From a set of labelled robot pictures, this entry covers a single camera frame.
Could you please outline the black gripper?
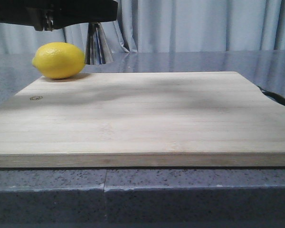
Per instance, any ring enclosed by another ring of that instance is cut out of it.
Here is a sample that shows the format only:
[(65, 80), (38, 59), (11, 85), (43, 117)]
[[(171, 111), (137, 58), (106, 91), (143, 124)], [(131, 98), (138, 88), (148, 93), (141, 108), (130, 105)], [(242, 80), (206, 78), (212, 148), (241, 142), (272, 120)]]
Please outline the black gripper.
[(115, 0), (0, 0), (0, 23), (52, 31), (80, 23), (115, 21)]

